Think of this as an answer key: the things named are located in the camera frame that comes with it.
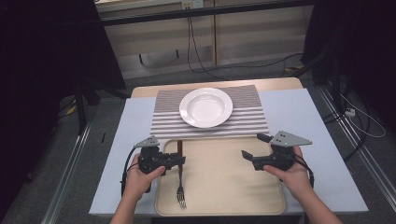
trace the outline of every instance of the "tray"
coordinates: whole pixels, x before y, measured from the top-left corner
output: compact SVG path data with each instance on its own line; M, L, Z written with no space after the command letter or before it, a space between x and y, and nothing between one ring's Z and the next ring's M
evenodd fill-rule
M241 150L269 155L269 145L256 136L183 140L183 188L187 209L177 202L177 167L160 177L155 207L164 217L279 215L286 207L277 177L255 171ZM177 152L177 140L166 153Z

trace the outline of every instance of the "striped placemat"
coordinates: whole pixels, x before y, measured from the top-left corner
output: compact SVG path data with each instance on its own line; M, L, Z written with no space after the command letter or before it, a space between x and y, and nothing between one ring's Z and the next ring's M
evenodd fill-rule
M226 92L233 101L233 112L222 124L196 128L183 120L178 107L184 96L193 90L159 91L150 134L158 139L176 139L269 133L262 102L254 85L218 89Z

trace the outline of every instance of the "metal bracket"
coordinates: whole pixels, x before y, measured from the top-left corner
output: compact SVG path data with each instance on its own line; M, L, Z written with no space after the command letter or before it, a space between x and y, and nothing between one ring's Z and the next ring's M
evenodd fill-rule
M137 143L134 147L157 147L160 145L158 139L152 135L151 137L146 138L145 140Z
M312 145L312 141L294 135L292 133L279 131L270 141L270 144L280 147L295 147L295 146Z

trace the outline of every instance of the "fork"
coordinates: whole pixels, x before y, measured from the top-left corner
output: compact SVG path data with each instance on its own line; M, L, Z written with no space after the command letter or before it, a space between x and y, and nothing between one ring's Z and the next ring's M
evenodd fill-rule
M177 141L177 154L179 156L183 156L183 145L182 145L182 141L178 140ZM182 174L183 174L183 165L179 165L178 166L178 180L179 180L179 184L178 184L178 188L177 188L177 201L180 204L180 207L182 209L186 209L187 205L186 205L186 200L184 199L184 189L183 189L183 185L182 185Z

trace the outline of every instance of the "hand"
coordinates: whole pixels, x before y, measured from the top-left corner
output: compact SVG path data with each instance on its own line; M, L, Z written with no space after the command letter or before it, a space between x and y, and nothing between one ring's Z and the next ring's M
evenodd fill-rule
M293 149L297 156L303 156L299 147L293 147ZM264 165L263 169L271 175L275 175L281 179L290 190L291 195L297 200L304 197L306 193L313 191L309 183L306 169L297 162L295 162L287 171L279 170L270 165Z
M143 194L149 188L151 181L153 181L155 178L158 178L165 171L165 167L161 166L148 175L144 174L139 170L139 166L137 165L139 156L140 153L134 155L134 159L132 160L131 164L136 165L133 166L128 172L124 191L124 195L126 197L136 201L139 201L142 198Z

